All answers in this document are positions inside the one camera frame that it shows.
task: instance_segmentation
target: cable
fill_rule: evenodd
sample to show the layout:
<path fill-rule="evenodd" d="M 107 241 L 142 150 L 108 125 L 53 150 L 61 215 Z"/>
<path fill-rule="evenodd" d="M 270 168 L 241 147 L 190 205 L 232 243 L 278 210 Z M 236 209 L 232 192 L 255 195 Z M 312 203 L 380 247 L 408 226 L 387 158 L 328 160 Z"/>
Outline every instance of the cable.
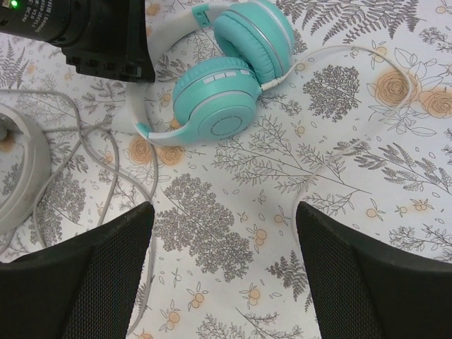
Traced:
<path fill-rule="evenodd" d="M 44 130 L 44 133 L 55 133 L 55 132 L 61 132 L 61 131 L 77 131 L 79 140 L 76 143 L 76 145 L 74 146 L 74 148 L 71 151 L 71 153 L 69 153 L 69 155 L 63 160 L 63 162 L 58 166 L 58 168 L 55 170 L 55 172 L 53 172 L 52 175 L 50 176 L 50 178 L 46 181 L 46 183 L 41 188 L 40 192 L 38 193 L 38 195 L 37 195 L 37 197 L 36 197 L 36 199 L 35 199 L 35 201 L 33 203 L 33 212 L 32 212 L 33 227 L 35 228 L 38 240 L 39 240 L 40 244 L 42 245 L 42 247 L 46 248 L 47 245 L 46 245 L 44 237 L 42 236 L 42 233 L 41 233 L 41 231 L 39 229 L 39 225 L 37 224 L 37 218 L 36 218 L 37 205 L 40 202 L 41 198 L 44 196 L 44 193 L 45 193 L 47 187 L 49 186 L 49 184 L 52 182 L 52 180 L 54 180 L 54 178 L 63 170 L 63 168 L 66 166 L 66 164 L 71 160 L 71 158 L 76 153 L 76 151 L 78 150 L 80 145 L 82 145 L 82 147 L 85 150 L 85 152 L 91 157 L 91 159 L 93 159 L 93 161 L 95 161 L 99 166 L 101 166 L 105 170 L 107 170 L 107 171 L 109 171 L 109 172 L 114 174 L 114 177 L 113 177 L 113 180 L 112 180 L 112 185 L 110 186 L 110 190 L 109 190 L 109 193 L 108 193 L 108 196 L 107 196 L 107 200 L 105 201 L 105 207 L 104 207 L 104 210 L 103 210 L 103 212 L 102 212 L 102 214 L 101 214 L 101 216 L 99 218 L 99 222 L 98 222 L 97 226 L 101 225 L 104 222 L 105 215 L 106 215 L 107 210 L 108 210 L 108 206 L 110 205 L 110 202 L 111 202 L 112 197 L 113 197 L 113 192 L 114 192 L 114 188 L 115 188 L 115 186 L 117 184 L 118 177 L 120 177 L 120 178 L 128 181 L 130 184 L 134 185 L 141 192 L 141 194 L 144 196 L 144 198 L 147 201 L 149 201 L 149 203 L 152 203 L 151 199 L 155 195 L 155 191 L 157 190 L 157 183 L 158 183 L 157 154 L 155 152 L 155 148 L 154 148 L 153 145 L 150 145 L 150 152 L 151 152 L 151 156 L 152 156 L 152 159 L 153 159 L 154 181 L 153 181 L 153 186 L 152 186 L 152 188 L 150 190 L 150 193 L 148 194 L 141 184 L 139 184 L 134 179 L 126 176 L 125 174 L 122 174 L 119 171 L 119 147 L 117 145 L 117 142 L 115 141 L 115 139 L 113 138 L 111 133 L 109 133 L 109 131 L 107 131 L 106 129 L 101 127 L 103 125 L 109 124 L 110 121 L 104 121 L 104 122 L 101 122 L 99 124 L 95 124 L 93 126 L 81 126 L 82 125 L 81 116 L 80 116 L 80 112 L 78 111 L 78 108 L 76 106 L 76 103 L 68 95 L 65 95 L 65 94 L 57 92 L 57 91 L 53 91 L 53 90 L 50 90 L 50 91 L 46 91 L 46 90 L 0 90 L 0 93 L 56 95 L 56 96 L 64 98 L 65 101 L 67 101 L 69 103 L 69 105 L 71 106 L 71 108 L 75 112 L 77 127 L 68 127 L 68 128 L 58 128 L 58 129 L 47 129 L 47 130 Z M 106 165 L 105 163 L 103 163 L 102 161 L 100 161 L 91 152 L 91 150 L 88 148 L 88 145 L 86 144 L 86 139 L 85 138 L 90 133 L 92 133 L 95 130 L 101 130 L 101 132 L 103 132 L 108 137 L 110 142 L 112 143 L 112 147 L 113 147 L 113 151 L 114 151 L 114 159 L 115 159 L 115 167 L 114 168 L 112 168 L 112 167 Z M 2 248 L 0 248 L 0 254 L 2 254 L 6 250 L 8 245 L 11 243 L 11 240 L 13 239 L 14 233 L 15 233 L 15 230 L 11 231 L 8 234 L 4 246 Z M 151 237 L 150 245 L 152 247 L 155 246 L 153 244 L 153 237 Z M 137 316 L 136 320 L 134 321 L 134 323 L 132 324 L 132 326 L 127 331 L 127 335 L 130 335 L 135 330 L 135 328 L 139 324 L 140 320 L 143 318 L 143 314 L 144 314 L 144 311 L 145 311 L 145 308 L 146 308 L 146 304 L 148 303 L 148 298 L 149 298 L 149 294 L 150 294 L 150 282 L 151 282 L 151 279 L 152 279 L 152 276 L 153 276 L 152 273 L 153 273 L 153 266 L 154 266 L 153 265 L 153 260 L 155 260 L 155 255 L 151 255 L 150 258 L 149 258 L 148 276 L 147 276 L 146 285 L 145 285 L 146 289 L 145 289 L 144 303 L 142 303 L 142 305 L 140 305 L 139 310 L 138 310 L 138 316 Z"/>
<path fill-rule="evenodd" d="M 405 78 L 407 84 L 408 84 L 408 91 L 406 96 L 403 98 L 403 100 L 397 105 L 395 106 L 392 110 L 390 110 L 389 114 L 386 115 L 386 117 L 384 119 L 381 120 L 381 123 L 384 124 L 386 121 L 388 121 L 391 117 L 393 117 L 395 114 L 397 114 L 397 111 L 403 107 L 403 105 L 407 102 L 408 98 L 411 96 L 412 91 L 413 91 L 413 86 L 412 86 L 412 82 L 410 80 L 410 78 L 408 78 L 408 75 L 404 72 L 404 70 L 399 67 L 394 61 L 392 61 L 391 59 L 389 59 L 387 56 L 378 53 L 377 51 L 374 51 L 373 49 L 370 49 L 368 47 L 364 47 L 364 46 L 359 46 L 359 45 L 345 45 L 345 44 L 336 44 L 333 46 L 327 46 L 324 48 L 320 48 L 317 49 L 316 51 L 308 54 L 307 56 L 305 56 L 303 59 L 301 59 L 300 61 L 296 62 L 292 68 L 281 78 L 277 78 L 273 81 L 270 81 L 269 83 L 264 83 L 261 86 L 262 90 L 268 90 L 270 88 L 273 88 L 277 85 L 279 85 L 280 83 L 282 83 L 294 70 L 295 67 L 297 67 L 299 64 L 301 64 L 302 62 L 304 62 L 305 60 L 309 59 L 310 57 L 312 57 L 314 54 L 317 54 L 319 52 L 325 51 L 327 49 L 334 49 L 334 48 L 355 48 L 355 49 L 361 49 L 364 51 L 368 51 L 371 52 L 372 54 L 375 54 L 379 57 L 381 57 L 383 60 L 386 60 L 393 68 L 395 68 L 400 74 L 402 74 L 402 76 Z M 332 162 L 336 161 L 340 156 L 348 153 L 350 151 L 350 149 L 352 149 L 353 147 L 355 147 L 356 145 L 359 145 L 362 142 L 362 139 L 366 136 L 372 135 L 373 132 L 377 131 L 378 126 L 371 126 L 369 131 L 364 133 L 363 136 L 361 138 L 356 138 L 354 139 L 354 141 L 352 143 L 349 144 L 348 147 L 346 147 L 345 149 L 341 150 L 340 152 L 336 153 L 334 156 L 332 156 L 329 161 L 325 162 L 322 166 L 320 166 L 302 185 L 300 193 L 297 195 L 297 198 L 295 199 L 294 205 L 293 205 L 293 209 L 292 209 L 292 231 L 294 232 L 294 236 L 295 239 L 297 240 L 297 242 L 299 242 L 298 240 L 298 234 L 297 234 L 297 227 L 295 224 L 295 220 L 297 218 L 297 209 L 298 209 L 298 204 L 299 201 L 301 200 L 301 197 L 304 193 L 305 187 L 306 185 L 309 184 L 309 182 L 311 182 L 311 180 L 317 176 L 321 170 L 323 170 L 325 167 L 329 166 Z"/>

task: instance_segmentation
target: tablecloth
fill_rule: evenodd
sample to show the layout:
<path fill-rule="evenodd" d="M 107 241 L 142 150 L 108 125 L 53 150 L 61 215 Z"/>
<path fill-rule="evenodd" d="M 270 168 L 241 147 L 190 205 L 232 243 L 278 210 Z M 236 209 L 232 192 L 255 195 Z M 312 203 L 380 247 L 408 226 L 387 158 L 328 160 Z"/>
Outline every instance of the tablecloth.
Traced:
<path fill-rule="evenodd" d="M 147 0 L 147 34 L 199 3 Z M 292 209 L 300 200 L 399 249 L 452 262 L 452 1 L 276 4 L 294 28 L 293 62 L 323 46 L 360 44 L 395 60 L 414 90 L 382 124 L 407 92 L 403 77 L 368 52 L 329 51 L 262 94 L 255 121 L 244 133 L 220 143 L 158 148 L 154 278 L 144 317 L 129 338 L 319 339 L 292 233 Z M 179 127 L 171 109 L 174 82 L 191 66 L 220 55 L 211 28 L 190 34 L 166 53 L 147 96 L 155 129 Z M 78 75 L 57 48 L 8 35 L 0 35 L 0 86 L 62 91 L 77 102 L 87 124 L 114 116 L 125 98 L 124 83 Z M 2 95 L 0 101 L 42 128 L 76 124 L 57 97 Z M 371 124 L 381 126 L 307 182 Z M 114 137 L 122 171 L 150 188 L 155 177 L 149 145 L 139 136 Z M 76 139 L 72 132 L 49 134 L 55 167 Z M 18 175 L 19 141 L 10 137 L 0 145 L 4 196 Z M 118 160 L 102 134 L 90 137 L 90 147 L 105 164 Z M 79 150 L 40 204 L 37 218 L 47 243 L 95 227 L 104 208 L 111 220 L 144 200 L 120 179 L 105 206 L 111 180 Z M 39 249 L 28 220 L 1 260 Z"/>

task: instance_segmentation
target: floral pattern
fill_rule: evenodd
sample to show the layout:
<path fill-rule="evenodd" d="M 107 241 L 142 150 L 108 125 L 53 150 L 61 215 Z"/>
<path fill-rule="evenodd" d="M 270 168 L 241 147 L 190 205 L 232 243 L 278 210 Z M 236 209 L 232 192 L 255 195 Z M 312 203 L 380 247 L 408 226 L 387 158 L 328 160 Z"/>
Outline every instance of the floral pattern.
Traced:
<path fill-rule="evenodd" d="M 156 210 L 150 299 L 144 265 L 128 339 L 320 339 L 293 206 L 306 201 L 337 221 L 391 246 L 452 263 L 452 3 L 450 0 L 274 0 L 290 19 L 293 60 L 331 44 L 362 44 L 392 58 L 411 82 L 377 55 L 352 46 L 303 61 L 256 103 L 243 133 L 219 143 L 157 148 L 114 132 L 119 159 L 101 133 L 89 145 L 105 163 L 148 189 Z M 201 0 L 146 0 L 151 36 L 168 17 Z M 212 28 L 190 34 L 157 62 L 146 95 L 156 131 L 180 128 L 172 89 L 189 68 L 222 54 Z M 126 84 L 81 76 L 55 47 L 0 35 L 0 87 L 59 90 L 73 98 L 83 124 L 113 117 Z M 42 128 L 75 126 L 71 108 L 51 95 L 0 95 Z M 375 132 L 362 138 L 364 131 Z M 56 168 L 75 132 L 47 134 Z M 333 156 L 357 143 L 341 157 Z M 20 175 L 20 136 L 0 142 L 0 199 Z M 80 149 L 56 178 L 35 216 L 56 244 L 130 210 L 144 198 Z M 0 246 L 5 242 L 0 235 Z M 40 249 L 32 220 L 18 228 L 0 261 Z"/>

